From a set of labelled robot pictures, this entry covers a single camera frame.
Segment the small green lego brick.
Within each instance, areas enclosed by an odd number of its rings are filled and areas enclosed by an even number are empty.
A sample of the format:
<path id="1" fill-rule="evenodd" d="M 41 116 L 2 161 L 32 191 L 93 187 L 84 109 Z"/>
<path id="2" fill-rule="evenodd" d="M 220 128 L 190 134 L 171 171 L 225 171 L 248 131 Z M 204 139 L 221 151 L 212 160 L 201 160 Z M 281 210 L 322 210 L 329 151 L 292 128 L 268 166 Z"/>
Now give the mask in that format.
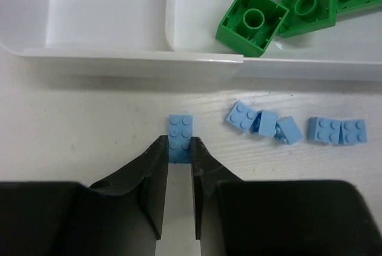
<path id="1" fill-rule="evenodd" d="M 234 0 L 218 24 L 215 38 L 245 57 L 260 57 L 288 13 L 275 0 Z"/>

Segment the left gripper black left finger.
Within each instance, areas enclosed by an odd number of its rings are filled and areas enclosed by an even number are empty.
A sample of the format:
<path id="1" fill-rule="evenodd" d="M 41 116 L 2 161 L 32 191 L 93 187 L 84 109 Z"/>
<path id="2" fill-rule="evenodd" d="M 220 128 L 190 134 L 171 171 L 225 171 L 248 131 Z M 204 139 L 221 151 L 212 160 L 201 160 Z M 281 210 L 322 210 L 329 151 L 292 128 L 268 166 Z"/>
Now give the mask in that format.
<path id="1" fill-rule="evenodd" d="M 161 238 L 168 137 L 91 186 L 1 183 L 2 255 L 154 255 Z"/>

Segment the green lego plate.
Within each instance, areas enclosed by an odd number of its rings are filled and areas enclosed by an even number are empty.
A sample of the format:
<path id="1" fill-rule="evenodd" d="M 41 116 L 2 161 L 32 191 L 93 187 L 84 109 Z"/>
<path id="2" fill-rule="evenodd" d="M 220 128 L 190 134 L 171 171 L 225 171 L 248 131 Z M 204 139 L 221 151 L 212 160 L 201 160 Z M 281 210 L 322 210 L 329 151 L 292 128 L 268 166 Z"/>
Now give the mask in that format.
<path id="1" fill-rule="evenodd" d="M 289 13 L 280 27 L 279 34 L 289 38 L 336 24 L 335 0 L 281 0 Z"/>

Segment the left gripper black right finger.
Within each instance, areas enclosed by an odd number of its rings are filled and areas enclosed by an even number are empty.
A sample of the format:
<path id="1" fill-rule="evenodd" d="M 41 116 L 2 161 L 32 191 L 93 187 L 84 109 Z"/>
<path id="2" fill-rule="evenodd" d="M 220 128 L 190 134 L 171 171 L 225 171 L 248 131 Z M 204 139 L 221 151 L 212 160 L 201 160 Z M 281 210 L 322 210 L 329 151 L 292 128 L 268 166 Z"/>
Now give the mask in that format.
<path id="1" fill-rule="evenodd" d="M 191 139 L 202 255 L 380 255 L 381 232 L 342 180 L 245 181 Z"/>

